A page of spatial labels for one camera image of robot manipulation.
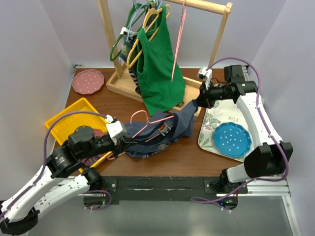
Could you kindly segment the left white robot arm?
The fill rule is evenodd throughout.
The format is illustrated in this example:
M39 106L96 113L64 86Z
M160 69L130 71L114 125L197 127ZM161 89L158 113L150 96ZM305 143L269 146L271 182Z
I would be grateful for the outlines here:
M108 132L101 137L96 137L89 126L78 127L21 190L1 203L0 230L3 234L23 235L53 207L78 194L101 190L103 179L94 167L85 167L66 184L61 182L82 168L84 159L107 152L118 156L135 144L126 137L126 128L121 122L106 127Z

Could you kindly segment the blue grey tank top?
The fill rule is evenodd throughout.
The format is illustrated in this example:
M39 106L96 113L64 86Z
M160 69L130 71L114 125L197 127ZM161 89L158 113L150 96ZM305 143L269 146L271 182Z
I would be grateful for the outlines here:
M148 158L165 150L171 143L177 142L181 137L193 135L194 114L198 110L196 100L190 101L179 112L172 113L174 117L159 123L149 124L148 127L134 139L137 144L128 148L126 154L132 158ZM166 117L168 114L157 111L150 121ZM127 135L132 137L146 123L133 121L126 123Z

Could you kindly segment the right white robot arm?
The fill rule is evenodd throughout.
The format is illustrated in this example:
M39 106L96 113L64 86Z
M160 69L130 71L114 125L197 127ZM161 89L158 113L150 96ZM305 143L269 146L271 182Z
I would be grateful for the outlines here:
M242 112L252 135L254 150L244 163L222 171L215 187L231 193L237 183L251 180L266 180L266 177L282 175L286 178L288 162L293 153L290 142L283 142L260 104L259 88L254 81L246 81L240 65L224 69L225 84L215 86L211 81L211 70L201 68L198 77L203 80L196 99L199 107L212 108L218 100L233 100Z

